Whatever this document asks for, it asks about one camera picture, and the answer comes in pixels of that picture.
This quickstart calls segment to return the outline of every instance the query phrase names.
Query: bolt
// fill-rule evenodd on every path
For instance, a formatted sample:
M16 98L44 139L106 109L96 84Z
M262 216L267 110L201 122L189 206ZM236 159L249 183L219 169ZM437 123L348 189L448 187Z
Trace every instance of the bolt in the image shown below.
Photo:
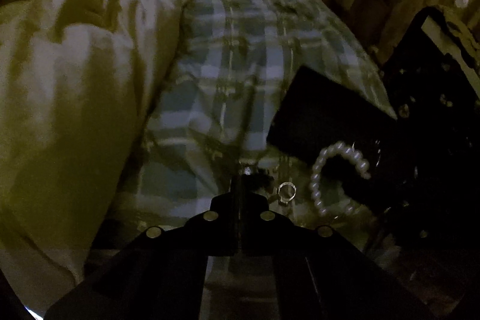
M146 233L147 238L149 238L149 239L156 239L161 234L162 234L162 228L160 228L158 226L153 226L151 228L148 228L147 233Z
M329 226L321 226L317 229L317 232L323 238L329 238L333 235L333 230Z
M275 218L275 213L273 213L272 211L263 211L262 213L260 213L260 218L263 221L272 221Z
M206 211L203 214L203 219L205 221L215 221L218 218L218 213L216 211Z

